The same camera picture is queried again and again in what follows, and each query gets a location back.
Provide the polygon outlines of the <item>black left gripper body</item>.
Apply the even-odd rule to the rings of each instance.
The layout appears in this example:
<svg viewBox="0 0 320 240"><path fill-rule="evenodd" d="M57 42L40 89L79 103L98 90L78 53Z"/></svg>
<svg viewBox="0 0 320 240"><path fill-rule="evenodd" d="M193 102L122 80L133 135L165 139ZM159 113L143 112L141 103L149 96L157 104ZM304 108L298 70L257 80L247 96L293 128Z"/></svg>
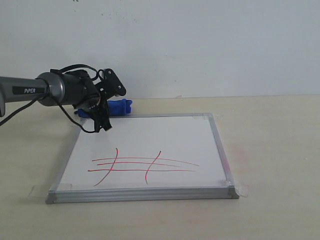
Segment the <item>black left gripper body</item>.
<svg viewBox="0 0 320 240"><path fill-rule="evenodd" d="M90 107L82 109L83 118L91 118L93 120L106 120L109 118L109 107L106 94L100 92L100 97Z"/></svg>

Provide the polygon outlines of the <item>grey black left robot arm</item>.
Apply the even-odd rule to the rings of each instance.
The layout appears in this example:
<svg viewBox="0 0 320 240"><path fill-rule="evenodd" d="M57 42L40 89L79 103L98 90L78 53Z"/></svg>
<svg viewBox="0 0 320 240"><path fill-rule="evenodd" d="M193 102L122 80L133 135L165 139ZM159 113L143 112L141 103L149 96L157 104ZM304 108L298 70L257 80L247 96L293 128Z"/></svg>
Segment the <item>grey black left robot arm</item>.
<svg viewBox="0 0 320 240"><path fill-rule="evenodd" d="M86 112L93 120L92 134L112 128L106 94L95 86L85 70L63 72L52 69L35 79L0 78L1 125L36 102L46 107L59 107L70 122L85 133L89 131L70 116L65 105Z"/></svg>

